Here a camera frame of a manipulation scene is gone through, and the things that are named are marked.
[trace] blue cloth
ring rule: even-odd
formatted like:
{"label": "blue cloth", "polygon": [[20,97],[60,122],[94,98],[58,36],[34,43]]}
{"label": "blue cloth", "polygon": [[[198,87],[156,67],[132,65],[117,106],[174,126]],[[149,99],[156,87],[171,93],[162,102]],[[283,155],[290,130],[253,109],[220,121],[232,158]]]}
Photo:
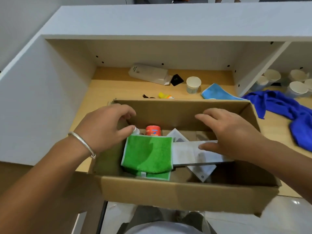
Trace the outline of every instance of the blue cloth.
{"label": "blue cloth", "polygon": [[218,84],[213,83],[202,92],[204,99],[225,99],[225,100],[244,100],[243,98],[235,97],[224,91]]}
{"label": "blue cloth", "polygon": [[312,110],[286,97],[280,91],[256,91],[243,98],[255,105],[258,117],[264,119],[266,110],[292,120],[291,134],[298,146],[312,152]]}

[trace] tiled floor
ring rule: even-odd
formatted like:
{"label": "tiled floor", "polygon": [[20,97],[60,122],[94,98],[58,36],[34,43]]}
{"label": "tiled floor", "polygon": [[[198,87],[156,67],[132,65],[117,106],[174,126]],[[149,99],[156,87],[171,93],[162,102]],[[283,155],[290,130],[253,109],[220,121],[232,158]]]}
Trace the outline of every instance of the tiled floor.
{"label": "tiled floor", "polygon": [[[123,222],[135,212],[133,204],[109,202],[101,234],[116,234]],[[300,198],[277,196],[261,218],[247,214],[205,212],[218,234],[292,234],[312,233],[312,205]]]}

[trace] red container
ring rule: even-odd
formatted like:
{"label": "red container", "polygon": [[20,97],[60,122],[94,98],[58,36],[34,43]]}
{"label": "red container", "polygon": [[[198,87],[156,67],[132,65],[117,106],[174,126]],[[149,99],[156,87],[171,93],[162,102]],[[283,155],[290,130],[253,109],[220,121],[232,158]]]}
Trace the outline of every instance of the red container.
{"label": "red container", "polygon": [[159,126],[146,127],[146,135],[161,136],[161,128]]}

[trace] silver bangle bracelet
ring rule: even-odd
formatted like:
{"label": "silver bangle bracelet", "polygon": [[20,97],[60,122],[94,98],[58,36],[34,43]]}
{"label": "silver bangle bracelet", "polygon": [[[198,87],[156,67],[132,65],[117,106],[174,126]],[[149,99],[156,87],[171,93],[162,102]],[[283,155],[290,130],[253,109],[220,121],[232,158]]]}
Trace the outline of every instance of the silver bangle bracelet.
{"label": "silver bangle bracelet", "polygon": [[75,132],[70,131],[68,133],[68,135],[73,135],[74,137],[76,137],[81,143],[83,143],[83,145],[91,152],[91,158],[95,159],[96,158],[96,154],[93,152],[93,150],[91,149],[91,147],[79,136],[77,135]]}

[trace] green washcloth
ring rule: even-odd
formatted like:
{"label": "green washcloth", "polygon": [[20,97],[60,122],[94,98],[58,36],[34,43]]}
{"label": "green washcloth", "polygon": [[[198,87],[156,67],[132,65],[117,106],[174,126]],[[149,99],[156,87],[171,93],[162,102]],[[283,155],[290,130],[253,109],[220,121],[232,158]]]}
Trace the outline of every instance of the green washcloth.
{"label": "green washcloth", "polygon": [[136,175],[137,177],[144,177],[144,178],[147,178],[147,179],[156,179],[156,180],[165,180],[165,181],[169,181],[170,180],[170,174],[171,174],[171,171],[164,172],[164,173],[145,173],[145,172],[140,172],[140,171],[127,169],[127,168],[125,168],[125,170],[128,173]]}
{"label": "green washcloth", "polygon": [[135,171],[163,173],[173,169],[171,137],[131,135],[124,147],[121,165]]}

